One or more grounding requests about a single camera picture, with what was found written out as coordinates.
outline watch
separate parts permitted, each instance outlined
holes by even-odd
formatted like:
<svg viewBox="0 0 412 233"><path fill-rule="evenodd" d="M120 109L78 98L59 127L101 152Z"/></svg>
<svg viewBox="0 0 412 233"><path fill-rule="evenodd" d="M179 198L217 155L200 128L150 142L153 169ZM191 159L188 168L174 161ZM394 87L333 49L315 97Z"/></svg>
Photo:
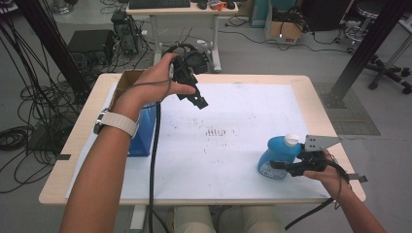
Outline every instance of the watch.
<svg viewBox="0 0 412 233"><path fill-rule="evenodd" d="M104 109L97 118L96 123L94 124L93 132L99 134L104 125L110 125L118 129L123 130L128 133L130 137L134 137L136 129L138 127L137 123L134 122L131 118L123 116L116 113L109 112L109 109Z"/></svg>

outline pants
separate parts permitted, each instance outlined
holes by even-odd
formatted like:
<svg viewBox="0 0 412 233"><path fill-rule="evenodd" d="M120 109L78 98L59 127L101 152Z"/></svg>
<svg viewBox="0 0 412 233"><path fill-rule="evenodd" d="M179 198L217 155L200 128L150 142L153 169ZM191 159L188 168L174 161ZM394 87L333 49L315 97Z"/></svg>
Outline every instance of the pants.
<svg viewBox="0 0 412 233"><path fill-rule="evenodd" d="M175 233L216 233L207 206L176 207ZM286 232L275 206L233 206L223 211L219 233Z"/></svg>

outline person's left arm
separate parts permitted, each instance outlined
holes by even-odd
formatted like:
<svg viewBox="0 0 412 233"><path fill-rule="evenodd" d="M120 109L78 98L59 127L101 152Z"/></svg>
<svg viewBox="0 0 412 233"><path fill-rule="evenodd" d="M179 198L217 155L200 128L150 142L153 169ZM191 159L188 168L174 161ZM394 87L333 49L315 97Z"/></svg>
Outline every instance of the person's left arm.
<svg viewBox="0 0 412 233"><path fill-rule="evenodd" d="M111 110L136 121L141 108L169 94L193 94L194 88L168 80L169 65L176 54L167 53L145 71ZM87 154L67 202L60 232L113 232L130 135L105 126Z"/></svg>

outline white watch band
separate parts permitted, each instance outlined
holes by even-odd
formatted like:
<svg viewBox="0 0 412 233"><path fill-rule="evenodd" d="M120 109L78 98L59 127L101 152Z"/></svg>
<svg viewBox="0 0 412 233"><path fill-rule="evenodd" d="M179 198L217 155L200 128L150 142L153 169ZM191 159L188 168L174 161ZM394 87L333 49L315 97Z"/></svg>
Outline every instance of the white watch band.
<svg viewBox="0 0 412 233"><path fill-rule="evenodd" d="M119 128L124 132L128 133L130 137L134 136L137 128L137 123L134 122L131 118L110 112L106 112L104 114L104 116L101 119L101 124L106 124Z"/></svg>

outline computer keyboard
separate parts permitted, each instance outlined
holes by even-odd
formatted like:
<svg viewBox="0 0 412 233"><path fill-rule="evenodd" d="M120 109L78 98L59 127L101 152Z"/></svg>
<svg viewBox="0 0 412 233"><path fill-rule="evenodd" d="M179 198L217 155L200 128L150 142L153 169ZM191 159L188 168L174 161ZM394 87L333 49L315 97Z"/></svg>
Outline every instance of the computer keyboard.
<svg viewBox="0 0 412 233"><path fill-rule="evenodd" d="M129 9L189 8L190 0L130 0Z"/></svg>

